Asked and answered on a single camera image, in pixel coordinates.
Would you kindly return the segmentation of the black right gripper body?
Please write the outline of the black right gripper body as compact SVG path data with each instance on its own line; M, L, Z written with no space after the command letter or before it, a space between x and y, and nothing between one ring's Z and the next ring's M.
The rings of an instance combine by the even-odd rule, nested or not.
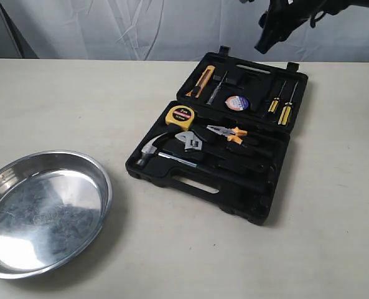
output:
M336 15L346 8L347 1L270 1L258 22L262 32L255 49L265 54L278 42L287 40L304 23L315 27L326 14Z

